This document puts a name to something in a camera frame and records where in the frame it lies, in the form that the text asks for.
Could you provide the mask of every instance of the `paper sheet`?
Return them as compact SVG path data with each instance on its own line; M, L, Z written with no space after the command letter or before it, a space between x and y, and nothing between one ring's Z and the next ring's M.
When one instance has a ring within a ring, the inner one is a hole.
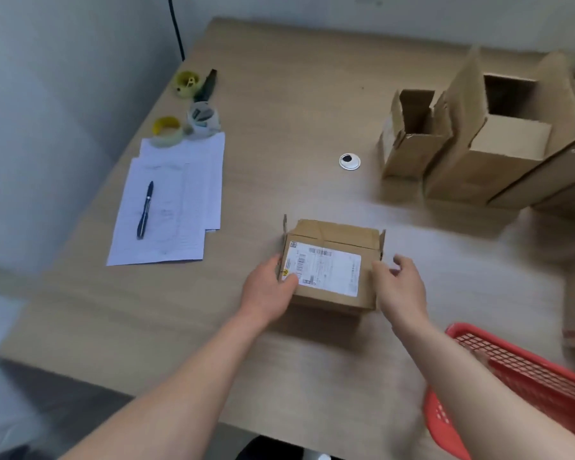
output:
M221 224L221 187L222 169L224 165L224 146L226 135L223 132L199 140L183 140L169 148L155 148L148 138L140 144L141 158L161 158L162 161L187 161L192 157L208 158L208 188L207 212L205 214L205 229L219 229Z
M201 260L209 174L204 158L160 161L135 158L130 164L119 206L109 265ZM149 182L154 189L145 237L136 230Z

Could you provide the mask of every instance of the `pen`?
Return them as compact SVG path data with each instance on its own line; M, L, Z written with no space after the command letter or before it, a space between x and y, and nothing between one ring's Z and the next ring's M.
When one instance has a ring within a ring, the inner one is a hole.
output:
M142 239L145 237L145 228L147 227L147 218L149 217L149 205L151 204L151 194L153 193L153 181L149 183L147 187L147 196L145 197L145 207L143 208L143 214L140 216L140 221L138 222L138 227L136 230L136 238Z

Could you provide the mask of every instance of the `red plastic basket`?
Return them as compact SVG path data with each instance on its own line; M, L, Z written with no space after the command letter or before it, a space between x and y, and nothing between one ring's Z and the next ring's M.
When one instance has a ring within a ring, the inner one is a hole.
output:
M467 323L451 325L445 333L461 346L485 354L490 370L507 387L575 433L575 373ZM424 398L424 417L439 447L462 460L470 460L430 387Z

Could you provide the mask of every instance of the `table surface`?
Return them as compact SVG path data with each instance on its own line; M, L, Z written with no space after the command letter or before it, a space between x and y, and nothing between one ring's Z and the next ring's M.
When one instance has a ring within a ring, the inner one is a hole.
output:
M412 256L440 326L468 321L565 363L564 278L571 245L553 218L422 202L380 180L376 142L397 88L449 84L466 48L215 20L180 69L219 71L212 104L226 132L222 228L201 262L106 267L130 160L163 115L161 95L82 216L0 356L140 394L236 310L248 272L280 248L283 214L387 229L385 255ZM491 72L525 74L535 54L485 51ZM362 165L345 171L341 154ZM221 420L345 459L402 456L421 438L425 383L380 313L360 322L293 307L254 345Z

